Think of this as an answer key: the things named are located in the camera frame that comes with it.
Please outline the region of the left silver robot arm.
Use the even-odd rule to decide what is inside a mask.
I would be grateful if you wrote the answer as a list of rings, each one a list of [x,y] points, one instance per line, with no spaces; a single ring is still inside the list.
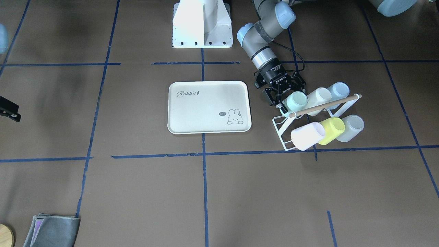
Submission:
[[[269,104],[286,110],[282,99],[285,92],[303,92],[306,83],[299,70],[289,75],[269,44],[295,21],[292,6],[297,1],[254,0],[252,3],[259,20],[241,27],[237,32],[237,40],[257,69],[255,87],[259,89],[267,85],[264,94]]]

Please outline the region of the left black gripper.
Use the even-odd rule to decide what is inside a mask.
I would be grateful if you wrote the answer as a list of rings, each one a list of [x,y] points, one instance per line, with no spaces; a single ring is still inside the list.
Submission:
[[[259,72],[270,88],[265,88],[263,93],[270,106],[284,108],[283,94],[287,90],[306,92],[306,82],[298,71],[293,71],[291,76],[287,74],[284,66],[278,59],[271,59],[259,68]]]

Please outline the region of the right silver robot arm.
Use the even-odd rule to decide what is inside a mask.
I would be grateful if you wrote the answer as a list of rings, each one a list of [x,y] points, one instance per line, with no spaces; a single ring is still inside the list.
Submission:
[[[5,54],[9,47],[9,34],[6,26],[0,23],[0,54]]]

